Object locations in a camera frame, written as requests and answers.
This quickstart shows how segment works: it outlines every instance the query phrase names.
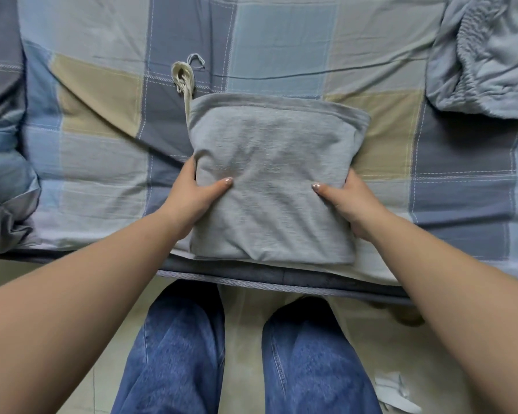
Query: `bed sheet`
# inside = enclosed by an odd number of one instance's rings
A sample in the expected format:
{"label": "bed sheet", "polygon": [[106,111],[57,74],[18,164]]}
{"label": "bed sheet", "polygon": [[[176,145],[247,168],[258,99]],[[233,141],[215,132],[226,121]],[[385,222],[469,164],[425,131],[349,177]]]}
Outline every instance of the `bed sheet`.
{"label": "bed sheet", "polygon": [[[376,195],[518,277],[518,121],[441,113],[424,99],[445,1],[19,0],[24,147],[42,183],[23,247],[74,250],[157,209],[192,153],[171,65],[198,53],[196,96],[366,110],[353,166]],[[184,242],[174,252],[192,257]],[[366,242],[353,267],[293,267],[396,282]]]}

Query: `plaid bed sheet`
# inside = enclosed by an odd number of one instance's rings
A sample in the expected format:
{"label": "plaid bed sheet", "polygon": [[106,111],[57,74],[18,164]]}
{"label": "plaid bed sheet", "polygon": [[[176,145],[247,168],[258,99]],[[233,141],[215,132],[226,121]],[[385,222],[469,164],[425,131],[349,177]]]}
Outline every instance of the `plaid bed sheet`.
{"label": "plaid bed sheet", "polygon": [[[441,113],[424,99],[445,1],[18,0],[22,134],[42,184],[24,247],[73,250],[157,209],[192,154],[171,65],[198,53],[197,96],[366,110],[353,166],[376,195],[518,277],[518,121]],[[187,256],[184,243],[175,252]],[[366,242],[354,267],[312,269],[395,283]]]}

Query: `leg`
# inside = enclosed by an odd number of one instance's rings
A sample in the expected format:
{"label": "leg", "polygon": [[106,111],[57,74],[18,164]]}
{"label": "leg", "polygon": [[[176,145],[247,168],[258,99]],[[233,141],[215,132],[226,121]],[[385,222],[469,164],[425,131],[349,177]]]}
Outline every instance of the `leg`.
{"label": "leg", "polygon": [[267,414],[381,414],[370,379],[330,305],[303,298],[263,328]]}
{"label": "leg", "polygon": [[175,281],[150,307],[111,414],[216,413],[224,349],[216,285]]}

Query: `gray fabric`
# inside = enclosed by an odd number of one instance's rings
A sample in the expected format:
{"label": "gray fabric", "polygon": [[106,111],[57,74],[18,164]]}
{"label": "gray fabric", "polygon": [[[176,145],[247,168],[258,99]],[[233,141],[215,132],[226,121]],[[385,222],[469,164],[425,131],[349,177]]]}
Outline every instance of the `gray fabric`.
{"label": "gray fabric", "polygon": [[16,150],[25,112],[23,52],[16,0],[0,0],[0,253],[16,246],[30,229],[22,223],[36,208],[40,187]]}
{"label": "gray fabric", "polygon": [[191,251],[202,258],[352,263],[348,224],[311,189],[345,182],[368,115],[317,100],[210,94],[192,102],[196,181],[234,177],[197,223]]}
{"label": "gray fabric", "polygon": [[440,110],[518,118],[518,0],[449,0],[426,96]]}

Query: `drawstring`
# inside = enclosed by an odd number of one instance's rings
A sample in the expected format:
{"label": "drawstring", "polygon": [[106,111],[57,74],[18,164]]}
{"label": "drawstring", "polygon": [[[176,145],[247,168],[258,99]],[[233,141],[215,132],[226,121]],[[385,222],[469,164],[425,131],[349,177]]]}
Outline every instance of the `drawstring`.
{"label": "drawstring", "polygon": [[173,76],[174,84],[177,87],[177,92],[184,96],[186,125],[190,122],[190,101],[192,100],[195,88],[194,70],[190,65],[194,59],[197,59],[200,62],[200,68],[205,68],[205,61],[197,53],[190,54],[186,62],[175,62],[171,68],[171,74]]}

